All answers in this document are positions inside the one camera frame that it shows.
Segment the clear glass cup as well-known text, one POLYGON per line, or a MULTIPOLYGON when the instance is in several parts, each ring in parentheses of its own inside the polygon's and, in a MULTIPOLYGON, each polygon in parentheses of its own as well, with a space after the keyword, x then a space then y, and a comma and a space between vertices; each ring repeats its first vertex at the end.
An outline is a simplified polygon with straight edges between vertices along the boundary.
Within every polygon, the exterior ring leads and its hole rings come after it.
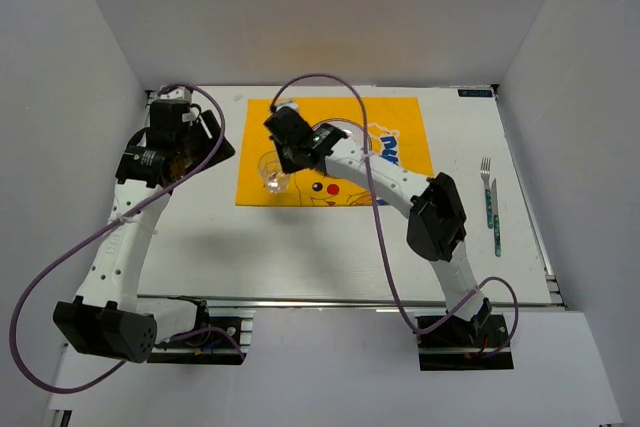
POLYGON ((276 150, 264 153, 257 167, 264 186, 269 192, 280 194, 287 190, 291 175, 284 172, 276 150))

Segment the white patterned plate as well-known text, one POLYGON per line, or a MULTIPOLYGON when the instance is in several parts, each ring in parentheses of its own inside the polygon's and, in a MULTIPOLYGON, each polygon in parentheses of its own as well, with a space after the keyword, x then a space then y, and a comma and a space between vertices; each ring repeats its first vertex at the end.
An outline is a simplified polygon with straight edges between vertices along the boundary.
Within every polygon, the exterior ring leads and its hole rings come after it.
POLYGON ((372 151, 372 141, 365 138, 364 128, 359 123, 344 118, 331 118, 317 122, 313 129, 321 129, 323 125, 330 125, 334 129, 343 131, 352 142, 349 148, 352 154, 362 154, 364 145, 367 145, 369 152, 372 151))

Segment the yellow pikachu cloth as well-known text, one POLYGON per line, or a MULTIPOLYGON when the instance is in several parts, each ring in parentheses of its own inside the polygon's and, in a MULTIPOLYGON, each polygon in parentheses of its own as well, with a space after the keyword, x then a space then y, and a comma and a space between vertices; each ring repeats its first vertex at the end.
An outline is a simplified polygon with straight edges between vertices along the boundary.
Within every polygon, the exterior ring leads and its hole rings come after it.
MULTIPOLYGON (((298 97, 301 116, 314 126, 331 118, 344 118, 362 126, 362 113, 353 97, 298 97)), ((372 151, 407 170, 432 176, 434 169, 419 101, 415 97, 366 97, 372 151)), ((291 176, 287 190, 269 192, 258 172, 260 157, 275 150, 264 121, 268 99, 251 99, 241 149, 236 193, 238 206, 346 207, 369 206, 365 189, 346 180, 303 170, 291 176)))

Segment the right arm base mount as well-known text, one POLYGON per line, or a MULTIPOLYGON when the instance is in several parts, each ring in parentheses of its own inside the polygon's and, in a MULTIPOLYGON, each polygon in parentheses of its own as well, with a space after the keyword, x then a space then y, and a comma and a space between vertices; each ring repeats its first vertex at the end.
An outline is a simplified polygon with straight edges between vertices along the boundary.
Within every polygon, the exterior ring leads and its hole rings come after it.
POLYGON ((513 370, 514 361, 503 315, 492 314, 473 337, 454 325, 456 318, 418 342, 419 367, 423 372, 513 370))

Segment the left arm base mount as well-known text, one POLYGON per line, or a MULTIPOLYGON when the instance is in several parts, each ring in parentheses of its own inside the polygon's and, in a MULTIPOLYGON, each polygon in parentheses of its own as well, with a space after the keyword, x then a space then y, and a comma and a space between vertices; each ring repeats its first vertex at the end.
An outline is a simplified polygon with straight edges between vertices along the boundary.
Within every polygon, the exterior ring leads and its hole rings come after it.
POLYGON ((149 364, 240 366, 248 356, 254 310, 207 305, 199 312, 197 335, 156 345, 149 364))

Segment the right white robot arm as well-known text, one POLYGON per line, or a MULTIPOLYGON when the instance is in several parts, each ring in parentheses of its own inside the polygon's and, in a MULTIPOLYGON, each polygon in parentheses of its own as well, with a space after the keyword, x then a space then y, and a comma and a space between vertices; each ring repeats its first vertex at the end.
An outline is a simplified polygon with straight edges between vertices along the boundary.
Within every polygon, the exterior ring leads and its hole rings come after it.
POLYGON ((328 123, 311 127, 289 106, 273 107, 264 122, 285 173, 311 169, 368 188, 408 221, 406 240, 427 260, 452 317, 443 325, 461 344, 472 346, 488 332, 489 299, 474 276, 465 246, 466 213, 454 180, 418 174, 378 155, 328 123))

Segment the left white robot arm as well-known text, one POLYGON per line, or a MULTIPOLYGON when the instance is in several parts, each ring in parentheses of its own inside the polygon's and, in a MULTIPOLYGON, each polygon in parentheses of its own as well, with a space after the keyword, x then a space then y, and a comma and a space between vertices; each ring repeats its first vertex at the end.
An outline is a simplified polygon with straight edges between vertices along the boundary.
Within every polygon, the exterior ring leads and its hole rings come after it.
POLYGON ((188 100, 151 103, 149 124, 128 142, 116 170, 110 214, 116 228, 103 236, 85 280, 71 302, 58 302, 53 321, 82 354, 143 363, 155 344, 179 335, 199 346, 211 321, 190 300, 141 300, 142 267, 168 205, 168 186, 196 168, 235 153, 209 110, 188 100))

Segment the knife with blue handle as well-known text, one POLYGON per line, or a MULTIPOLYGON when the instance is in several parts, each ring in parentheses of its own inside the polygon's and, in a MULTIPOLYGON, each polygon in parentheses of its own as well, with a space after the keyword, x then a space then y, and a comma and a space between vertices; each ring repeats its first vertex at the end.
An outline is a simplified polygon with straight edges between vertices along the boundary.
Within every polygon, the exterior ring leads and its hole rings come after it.
POLYGON ((499 202, 498 202, 496 178, 494 178, 491 183, 490 191, 491 191, 492 214, 493 214, 494 255, 496 257, 501 257, 502 255, 501 224, 500 224, 500 216, 499 216, 499 202))

